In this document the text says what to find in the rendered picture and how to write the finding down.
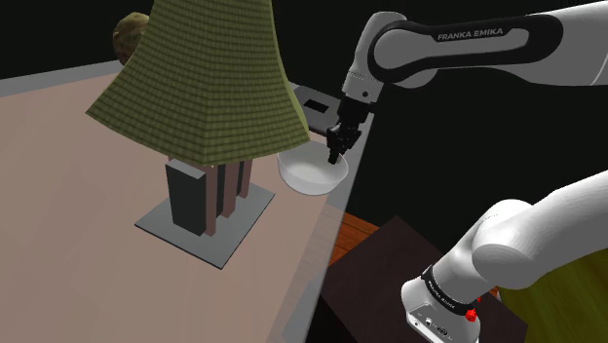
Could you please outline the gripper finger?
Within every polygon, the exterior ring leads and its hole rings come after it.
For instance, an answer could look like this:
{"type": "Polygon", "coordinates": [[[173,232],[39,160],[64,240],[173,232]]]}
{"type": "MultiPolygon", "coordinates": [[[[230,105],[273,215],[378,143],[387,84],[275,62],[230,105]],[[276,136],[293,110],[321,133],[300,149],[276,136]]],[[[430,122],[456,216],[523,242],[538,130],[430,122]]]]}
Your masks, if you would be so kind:
{"type": "Polygon", "coordinates": [[[345,154],[348,150],[352,149],[361,136],[361,130],[359,125],[346,125],[342,126],[342,138],[343,148],[342,153],[345,154]]]}
{"type": "Polygon", "coordinates": [[[326,130],[326,146],[329,149],[328,162],[335,165],[341,155],[342,141],[340,137],[341,125],[336,124],[334,127],[326,130]]]}

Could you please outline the grey flat box, black window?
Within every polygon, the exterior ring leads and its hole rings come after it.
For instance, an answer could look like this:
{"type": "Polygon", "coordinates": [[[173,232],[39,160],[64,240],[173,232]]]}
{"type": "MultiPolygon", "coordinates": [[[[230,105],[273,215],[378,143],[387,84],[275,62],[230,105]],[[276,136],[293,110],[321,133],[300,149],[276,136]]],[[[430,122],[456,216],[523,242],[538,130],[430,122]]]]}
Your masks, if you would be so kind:
{"type": "Polygon", "coordinates": [[[292,84],[291,87],[302,107],[309,129],[326,136],[326,130],[334,127],[338,121],[340,100],[305,86],[292,84]]]}

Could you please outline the white bowl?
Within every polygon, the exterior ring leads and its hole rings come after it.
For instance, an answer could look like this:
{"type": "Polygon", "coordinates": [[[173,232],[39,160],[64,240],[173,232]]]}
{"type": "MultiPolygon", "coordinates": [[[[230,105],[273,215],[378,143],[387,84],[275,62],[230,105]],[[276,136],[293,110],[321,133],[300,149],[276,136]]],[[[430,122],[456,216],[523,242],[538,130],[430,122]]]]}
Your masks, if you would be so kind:
{"type": "Polygon", "coordinates": [[[341,154],[335,164],[328,161],[329,156],[326,145],[314,140],[280,152],[277,154],[280,176],[287,186],[301,194],[327,194],[349,173],[349,164],[341,154]]]}

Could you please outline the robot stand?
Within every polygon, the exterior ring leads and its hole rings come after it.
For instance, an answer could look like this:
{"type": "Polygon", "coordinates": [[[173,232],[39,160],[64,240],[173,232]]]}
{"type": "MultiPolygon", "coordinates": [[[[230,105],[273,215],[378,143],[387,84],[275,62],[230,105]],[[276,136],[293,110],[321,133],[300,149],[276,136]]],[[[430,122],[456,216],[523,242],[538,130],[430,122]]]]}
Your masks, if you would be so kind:
{"type": "Polygon", "coordinates": [[[345,214],[305,343],[429,343],[407,323],[400,288],[464,232],[345,214]]]}

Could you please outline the table lamp with green shade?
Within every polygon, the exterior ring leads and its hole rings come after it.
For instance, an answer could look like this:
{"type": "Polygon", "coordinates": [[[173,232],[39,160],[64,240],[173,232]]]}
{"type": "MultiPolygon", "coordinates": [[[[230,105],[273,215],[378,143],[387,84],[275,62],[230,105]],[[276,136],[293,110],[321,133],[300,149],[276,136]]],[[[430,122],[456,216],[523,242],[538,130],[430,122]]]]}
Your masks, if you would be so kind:
{"type": "Polygon", "coordinates": [[[253,161],[310,138],[272,0],[155,0],[132,57],[88,113],[167,157],[169,195],[138,227],[216,268],[273,199],[251,183],[253,161]]]}

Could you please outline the brown round object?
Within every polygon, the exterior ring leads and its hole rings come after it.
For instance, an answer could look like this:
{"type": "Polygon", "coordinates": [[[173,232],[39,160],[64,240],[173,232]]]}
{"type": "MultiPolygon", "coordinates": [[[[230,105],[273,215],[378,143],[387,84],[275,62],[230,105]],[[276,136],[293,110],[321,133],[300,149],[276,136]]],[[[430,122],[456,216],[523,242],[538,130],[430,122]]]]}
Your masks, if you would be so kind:
{"type": "Polygon", "coordinates": [[[113,30],[112,46],[114,53],[122,65],[126,65],[133,55],[140,39],[143,37],[149,16],[139,12],[131,12],[120,19],[113,30]]]}

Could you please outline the pink table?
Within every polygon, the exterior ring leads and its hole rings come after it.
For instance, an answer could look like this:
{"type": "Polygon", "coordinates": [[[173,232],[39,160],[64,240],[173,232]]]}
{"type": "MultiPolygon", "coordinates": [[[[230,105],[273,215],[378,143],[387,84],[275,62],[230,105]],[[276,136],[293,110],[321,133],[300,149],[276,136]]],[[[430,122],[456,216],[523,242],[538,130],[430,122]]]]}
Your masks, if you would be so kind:
{"type": "Polygon", "coordinates": [[[87,109],[109,61],[0,81],[0,343],[304,343],[353,182],[274,193],[217,269],[138,229],[166,199],[166,157],[87,109]]]}

